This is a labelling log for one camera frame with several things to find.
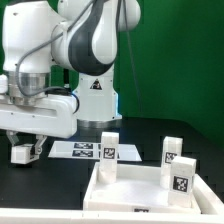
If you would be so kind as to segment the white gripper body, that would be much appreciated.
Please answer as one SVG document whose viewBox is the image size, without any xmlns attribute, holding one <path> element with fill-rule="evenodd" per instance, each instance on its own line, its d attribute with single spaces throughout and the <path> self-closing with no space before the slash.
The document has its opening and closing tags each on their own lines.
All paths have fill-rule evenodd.
<svg viewBox="0 0 224 224">
<path fill-rule="evenodd" d="M 0 129 L 69 138 L 77 131 L 74 97 L 49 94 L 34 106 L 17 106 L 0 95 Z"/>
</svg>

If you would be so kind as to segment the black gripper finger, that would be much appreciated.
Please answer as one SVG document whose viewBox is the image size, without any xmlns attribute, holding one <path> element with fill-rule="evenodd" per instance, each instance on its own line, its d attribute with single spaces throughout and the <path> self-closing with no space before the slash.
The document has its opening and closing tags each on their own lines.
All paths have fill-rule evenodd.
<svg viewBox="0 0 224 224">
<path fill-rule="evenodd" d="M 15 131 L 7 130 L 6 135 L 12 145 L 16 145 L 19 142 L 17 133 Z"/>
<path fill-rule="evenodd" d="M 42 153 L 42 146 L 43 146 L 43 144 L 45 143 L 46 140 L 47 140 L 46 135 L 37 135 L 36 136 L 36 143 L 33 146 L 34 153 L 36 155 L 40 155 Z"/>
</svg>

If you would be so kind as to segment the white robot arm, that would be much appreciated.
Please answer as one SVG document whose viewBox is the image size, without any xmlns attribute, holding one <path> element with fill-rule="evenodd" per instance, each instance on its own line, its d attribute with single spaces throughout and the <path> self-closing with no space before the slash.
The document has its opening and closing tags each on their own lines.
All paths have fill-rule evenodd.
<svg viewBox="0 0 224 224">
<path fill-rule="evenodd" d="M 0 129 L 16 163 L 37 159 L 50 136 L 116 123 L 118 33 L 137 26 L 137 0 L 12 0 L 3 14 Z"/>
</svg>

